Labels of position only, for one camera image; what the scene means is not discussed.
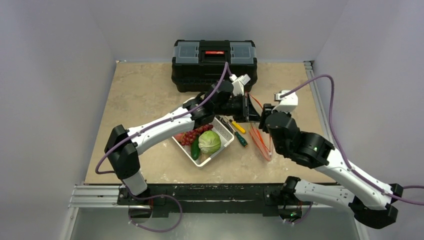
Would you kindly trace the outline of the clear zip top bag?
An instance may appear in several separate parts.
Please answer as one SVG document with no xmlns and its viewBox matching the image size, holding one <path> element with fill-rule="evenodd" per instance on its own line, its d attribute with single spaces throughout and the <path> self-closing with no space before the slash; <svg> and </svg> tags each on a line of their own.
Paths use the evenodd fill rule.
<svg viewBox="0 0 424 240">
<path fill-rule="evenodd" d="M 258 127 L 259 127 L 259 122 L 249 122 L 248 133 L 249 133 L 256 149 L 260 152 L 262 158 L 266 162 L 271 162 L 272 159 L 273 159 L 274 145 L 272 143 L 271 137 L 267 133 L 265 133 L 261 129 L 259 129 Z"/>
</svg>

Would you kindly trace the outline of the green cabbage head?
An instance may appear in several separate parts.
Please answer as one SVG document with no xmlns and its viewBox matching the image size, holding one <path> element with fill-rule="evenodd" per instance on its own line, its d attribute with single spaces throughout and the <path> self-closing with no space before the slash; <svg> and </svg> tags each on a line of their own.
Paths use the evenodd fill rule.
<svg viewBox="0 0 424 240">
<path fill-rule="evenodd" d="M 206 155 L 214 154 L 221 148 L 221 145 L 220 136 L 212 130 L 203 132 L 198 138 L 198 147 Z"/>
</svg>

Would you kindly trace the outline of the pink peach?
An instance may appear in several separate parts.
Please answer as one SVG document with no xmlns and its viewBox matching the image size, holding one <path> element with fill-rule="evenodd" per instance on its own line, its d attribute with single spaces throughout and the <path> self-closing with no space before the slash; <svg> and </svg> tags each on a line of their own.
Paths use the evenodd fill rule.
<svg viewBox="0 0 424 240">
<path fill-rule="evenodd" d="M 184 135 L 185 135 L 185 133 L 178 133 L 178 134 L 174 135 L 173 137 L 175 138 L 175 140 L 177 142 L 181 142 L 182 139 L 183 139 L 183 137 L 184 137 Z"/>
</svg>

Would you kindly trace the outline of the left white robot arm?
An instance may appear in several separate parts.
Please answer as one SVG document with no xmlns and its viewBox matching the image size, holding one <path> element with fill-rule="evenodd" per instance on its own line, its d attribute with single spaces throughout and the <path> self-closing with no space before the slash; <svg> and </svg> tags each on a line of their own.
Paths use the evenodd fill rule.
<svg viewBox="0 0 424 240">
<path fill-rule="evenodd" d="M 130 191 L 132 201 L 142 205 L 149 199 L 139 156 L 168 138 L 211 124 L 217 116 L 247 120 L 248 100 L 244 86 L 249 81 L 246 74 L 231 75 L 229 80 L 214 83 L 203 98 L 191 98 L 157 120 L 128 129 L 123 125 L 112 129 L 105 146 L 105 157 L 117 178 Z"/>
</svg>

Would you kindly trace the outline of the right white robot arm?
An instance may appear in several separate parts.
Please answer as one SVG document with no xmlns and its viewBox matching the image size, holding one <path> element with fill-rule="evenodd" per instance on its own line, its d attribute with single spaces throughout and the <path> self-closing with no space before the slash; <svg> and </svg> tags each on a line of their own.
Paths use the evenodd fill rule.
<svg viewBox="0 0 424 240">
<path fill-rule="evenodd" d="M 290 113 L 277 111 L 269 103 L 262 108 L 259 128 L 270 135 L 277 154 L 337 182 L 322 185 L 289 176 L 280 191 L 284 202 L 316 202 L 348 211 L 358 222 L 373 229 L 396 222 L 399 211 L 393 203 L 402 196 L 402 186 L 381 182 L 345 161 L 325 137 L 301 131 Z"/>
</svg>

